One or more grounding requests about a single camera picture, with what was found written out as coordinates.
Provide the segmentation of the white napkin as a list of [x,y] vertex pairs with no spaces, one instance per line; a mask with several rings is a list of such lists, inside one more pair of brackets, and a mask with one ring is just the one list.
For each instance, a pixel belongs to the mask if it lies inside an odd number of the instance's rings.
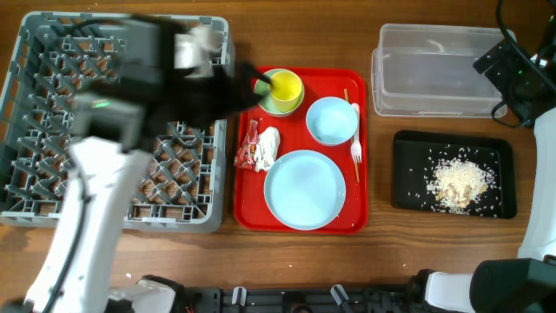
[[275,127],[266,128],[255,145],[255,171],[268,171],[275,163],[281,143],[280,133]]

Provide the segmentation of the red snack wrapper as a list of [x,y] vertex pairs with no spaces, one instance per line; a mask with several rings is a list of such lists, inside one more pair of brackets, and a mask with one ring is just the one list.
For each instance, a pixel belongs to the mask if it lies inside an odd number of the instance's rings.
[[255,170],[255,151],[259,142],[258,122],[249,122],[248,133],[244,137],[242,144],[235,155],[234,166],[245,170]]

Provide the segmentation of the light blue bowl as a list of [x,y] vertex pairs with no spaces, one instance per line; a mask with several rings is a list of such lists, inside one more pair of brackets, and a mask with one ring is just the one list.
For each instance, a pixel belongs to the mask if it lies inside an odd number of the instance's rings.
[[311,137],[319,144],[337,146],[350,140],[359,118],[353,106],[339,97],[323,97],[313,102],[306,115]]

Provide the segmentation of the light blue plate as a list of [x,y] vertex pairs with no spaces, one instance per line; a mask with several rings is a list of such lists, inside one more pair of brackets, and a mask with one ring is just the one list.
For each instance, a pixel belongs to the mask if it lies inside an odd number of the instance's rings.
[[263,187],[271,214],[293,230],[318,230],[335,220],[347,198],[340,168],[313,150],[281,156],[268,171]]

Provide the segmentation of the rice food scraps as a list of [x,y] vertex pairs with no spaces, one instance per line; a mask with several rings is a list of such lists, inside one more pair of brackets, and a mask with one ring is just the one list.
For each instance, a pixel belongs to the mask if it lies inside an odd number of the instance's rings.
[[501,203],[499,174],[479,156],[478,148],[426,148],[422,165],[402,171],[404,202],[417,210],[455,215],[493,213]]

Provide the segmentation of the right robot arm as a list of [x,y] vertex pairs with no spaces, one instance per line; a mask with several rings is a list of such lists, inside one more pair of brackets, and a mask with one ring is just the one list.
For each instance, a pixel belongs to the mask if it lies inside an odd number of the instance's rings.
[[501,105],[533,128],[536,172],[529,223],[514,259],[484,261],[472,274],[420,270],[407,284],[404,311],[555,310],[555,20],[534,55],[519,47],[501,17],[502,40],[473,63],[501,94]]

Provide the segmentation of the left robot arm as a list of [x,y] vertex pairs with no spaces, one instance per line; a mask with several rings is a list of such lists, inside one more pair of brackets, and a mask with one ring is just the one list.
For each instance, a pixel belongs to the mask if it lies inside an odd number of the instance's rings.
[[146,15],[121,20],[127,48],[117,83],[93,82],[74,96],[76,137],[62,215],[49,253],[23,299],[5,312],[183,312],[183,285],[145,276],[121,290],[109,286],[128,205],[153,159],[156,137],[170,122],[195,128],[257,105],[251,83],[211,63],[215,33],[207,25]]

